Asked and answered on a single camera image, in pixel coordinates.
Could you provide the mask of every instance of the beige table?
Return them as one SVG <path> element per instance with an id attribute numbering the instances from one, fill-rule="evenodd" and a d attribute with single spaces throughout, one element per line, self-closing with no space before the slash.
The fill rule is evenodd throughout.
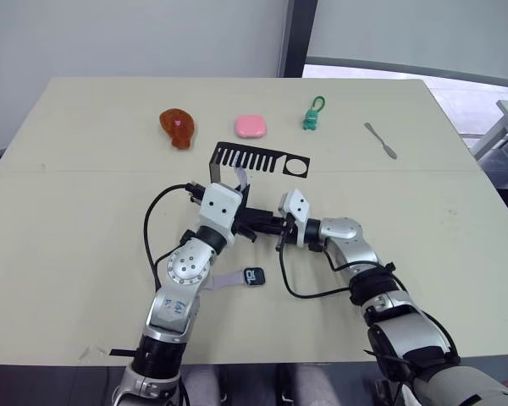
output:
<path id="1" fill-rule="evenodd" d="M 324 95 L 316 132 L 301 129 Z M 190 151 L 158 124 L 181 107 L 196 120 Z M 253 206 L 276 210 L 299 188 L 313 217 L 352 217 L 413 298 L 450 330 L 461 355 L 508 354 L 508 211 L 421 81 L 58 79 L 0 162 L 0 363 L 120 365 L 152 301 L 141 224 L 153 196 L 208 181 L 217 141 L 237 142 L 238 114 L 262 114 L 247 141 L 312 159 L 307 179 L 250 173 Z M 395 149 L 388 158 L 366 121 Z M 235 181 L 230 171 L 224 181 Z M 155 255 L 194 226 L 197 206 L 175 193 L 155 210 Z M 347 294 L 289 296 L 276 238 L 239 237 L 215 273 L 262 266 L 263 288 L 202 294 L 187 363 L 371 359 L 367 328 Z M 302 292 L 339 283 L 321 255 L 288 250 Z"/>

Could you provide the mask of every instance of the green toy figure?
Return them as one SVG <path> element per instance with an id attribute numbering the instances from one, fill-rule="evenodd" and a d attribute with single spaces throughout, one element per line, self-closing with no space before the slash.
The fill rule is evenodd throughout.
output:
<path id="1" fill-rule="evenodd" d="M 315 109 L 314 107 L 318 100 L 322 102 L 322 105 L 318 109 Z M 316 96 L 312 101 L 311 108 L 306 111 L 305 119 L 303 120 L 303 129 L 316 129 L 318 113 L 323 109 L 324 106 L 325 99 L 322 96 Z"/>

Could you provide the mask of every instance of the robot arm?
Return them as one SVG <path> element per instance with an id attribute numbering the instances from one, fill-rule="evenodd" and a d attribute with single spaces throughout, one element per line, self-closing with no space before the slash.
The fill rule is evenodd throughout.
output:
<path id="1" fill-rule="evenodd" d="M 298 190 L 281 201 L 301 201 L 308 206 Z M 407 382 L 426 406 L 508 405 L 508 388 L 479 370 L 460 365 L 448 332 L 412 301 L 393 276 L 394 267 L 379 265 L 359 223 L 346 217 L 307 219 L 297 208 L 281 204 L 279 211 L 297 226 L 298 244 L 316 241 L 312 226 L 317 225 L 317 243 L 329 259 L 334 258 L 331 267 L 341 272 L 349 286 L 352 304 L 361 306 L 369 327 L 370 354 L 377 358 L 386 378 Z"/>
<path id="2" fill-rule="evenodd" d="M 217 255 L 234 243 L 232 227 L 241 201 L 241 193 L 222 184 L 204 190 L 196 236 L 169 257 L 165 283 L 152 301 L 134 360 L 113 394 L 114 406 L 180 404 L 179 367 L 199 293 Z"/>

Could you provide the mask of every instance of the metal spoon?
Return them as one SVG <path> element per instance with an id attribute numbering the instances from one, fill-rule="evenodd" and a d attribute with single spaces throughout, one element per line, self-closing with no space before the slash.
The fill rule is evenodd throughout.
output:
<path id="1" fill-rule="evenodd" d="M 377 132 L 374 130 L 373 126 L 370 123 L 365 123 L 365 128 L 371 131 L 373 135 L 378 138 L 378 140 L 382 143 L 382 147 L 384 148 L 384 151 L 386 151 L 386 154 L 388 154 L 393 159 L 397 159 L 397 154 L 395 151 L 393 151 L 391 148 L 389 148 L 389 145 L 387 145 L 384 140 L 382 140 L 382 137 L 377 134 Z"/>

